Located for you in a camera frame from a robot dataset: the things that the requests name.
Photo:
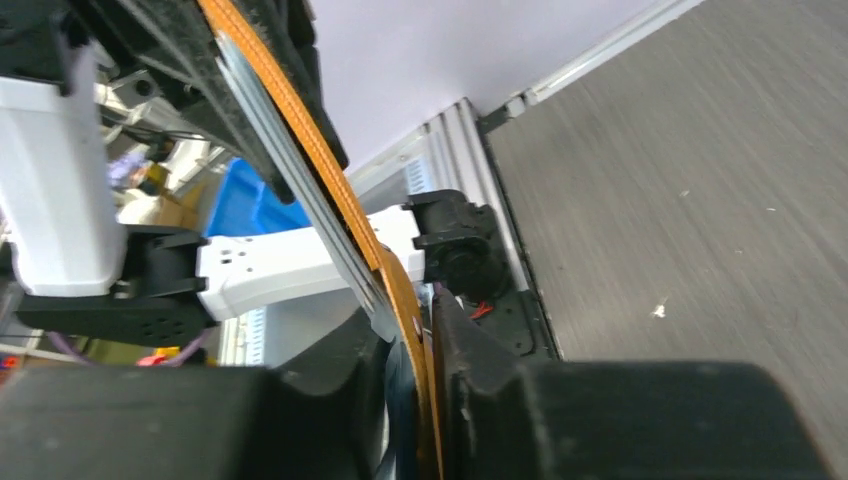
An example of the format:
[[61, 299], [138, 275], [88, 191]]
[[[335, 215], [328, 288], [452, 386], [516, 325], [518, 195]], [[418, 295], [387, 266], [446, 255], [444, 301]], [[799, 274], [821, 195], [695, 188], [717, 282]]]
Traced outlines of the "yellow card holder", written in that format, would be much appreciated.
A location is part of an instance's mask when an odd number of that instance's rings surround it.
[[216, 35], [222, 76], [368, 311], [373, 330], [387, 341], [402, 339], [415, 379], [420, 476], [443, 478], [433, 355], [409, 276], [377, 239], [313, 116], [248, 20], [230, 1], [203, 1], [200, 8]]

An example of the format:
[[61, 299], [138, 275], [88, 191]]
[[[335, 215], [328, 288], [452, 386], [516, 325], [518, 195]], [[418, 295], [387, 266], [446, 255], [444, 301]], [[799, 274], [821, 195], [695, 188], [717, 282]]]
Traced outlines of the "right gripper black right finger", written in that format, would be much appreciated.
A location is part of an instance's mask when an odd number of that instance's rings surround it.
[[448, 479], [830, 479], [786, 391], [743, 362], [523, 359], [432, 300]]

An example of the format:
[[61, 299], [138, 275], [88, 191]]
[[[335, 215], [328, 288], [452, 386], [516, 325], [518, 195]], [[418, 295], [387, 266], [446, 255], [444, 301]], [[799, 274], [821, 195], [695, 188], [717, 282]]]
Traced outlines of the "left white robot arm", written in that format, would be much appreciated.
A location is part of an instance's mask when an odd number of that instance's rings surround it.
[[[192, 132], [244, 158], [310, 224], [203, 237], [118, 221], [96, 50], [147, 68]], [[488, 303], [511, 275], [493, 213], [455, 190], [367, 216], [323, 107], [301, 1], [5, 1], [1, 276], [29, 327], [149, 347], [192, 344], [256, 308], [351, 287], [384, 339], [420, 336], [417, 283]]]

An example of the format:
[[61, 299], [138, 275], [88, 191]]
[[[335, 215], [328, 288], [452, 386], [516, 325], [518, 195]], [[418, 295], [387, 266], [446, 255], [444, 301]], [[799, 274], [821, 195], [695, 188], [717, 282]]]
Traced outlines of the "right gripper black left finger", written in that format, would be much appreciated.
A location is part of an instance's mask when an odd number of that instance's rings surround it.
[[388, 351], [358, 313], [278, 368], [27, 368], [1, 391], [1, 475], [369, 479]]

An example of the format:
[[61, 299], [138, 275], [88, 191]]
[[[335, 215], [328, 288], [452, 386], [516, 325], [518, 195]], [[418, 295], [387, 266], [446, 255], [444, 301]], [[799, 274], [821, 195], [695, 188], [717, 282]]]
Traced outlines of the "blue plastic crate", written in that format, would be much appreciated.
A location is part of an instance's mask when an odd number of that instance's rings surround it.
[[204, 234], [240, 237], [310, 226], [299, 203], [281, 203], [254, 169], [237, 158], [223, 176]]

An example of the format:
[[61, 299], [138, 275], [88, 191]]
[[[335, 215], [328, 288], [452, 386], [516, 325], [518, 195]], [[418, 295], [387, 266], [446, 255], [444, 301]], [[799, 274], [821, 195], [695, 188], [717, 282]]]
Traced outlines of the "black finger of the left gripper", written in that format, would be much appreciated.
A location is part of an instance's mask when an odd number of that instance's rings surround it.
[[115, 62], [114, 80], [148, 77], [190, 128], [243, 158], [276, 194], [295, 196], [217, 65], [218, 47], [195, 1], [71, 1], [70, 8]]
[[320, 57], [307, 3], [302, 0], [241, 0], [234, 5], [280, 64], [337, 163], [346, 168], [349, 158], [323, 105]]

